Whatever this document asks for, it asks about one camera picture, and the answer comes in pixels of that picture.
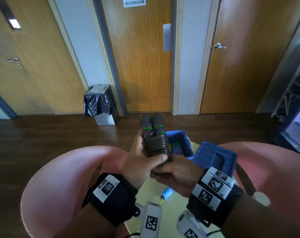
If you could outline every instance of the black cord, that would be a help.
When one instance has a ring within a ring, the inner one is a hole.
[[[210,236],[211,234],[214,234],[214,233],[217,233],[217,232],[220,232],[220,230],[215,230],[215,231],[212,231],[210,233],[207,233],[206,236]]]
[[[139,236],[139,235],[140,235],[140,232],[136,232],[136,233],[132,233],[132,234],[130,234],[128,236],[125,236],[124,238],[128,238],[130,236]]]

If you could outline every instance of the door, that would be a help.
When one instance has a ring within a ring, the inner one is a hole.
[[[172,54],[163,51],[163,24],[172,23],[172,0],[101,3],[127,111],[171,111]]]
[[[255,112],[299,20],[300,0],[221,0],[201,113]]]
[[[18,115],[83,113],[84,92],[48,1],[0,0],[0,96],[6,103]]]

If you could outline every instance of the restroom sign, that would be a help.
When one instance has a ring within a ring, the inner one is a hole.
[[[124,2],[124,7],[137,7],[145,6],[146,0],[122,0]]]

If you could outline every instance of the person's left hand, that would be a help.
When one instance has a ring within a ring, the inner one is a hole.
[[[167,159],[168,156],[166,154],[146,157],[140,130],[134,138],[132,148],[120,173],[133,187],[140,189],[145,180],[150,176],[151,170]]]

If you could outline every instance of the blue cylinder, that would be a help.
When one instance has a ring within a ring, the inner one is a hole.
[[[161,199],[167,200],[171,195],[173,194],[173,189],[170,187],[167,187],[164,191],[161,193]]]

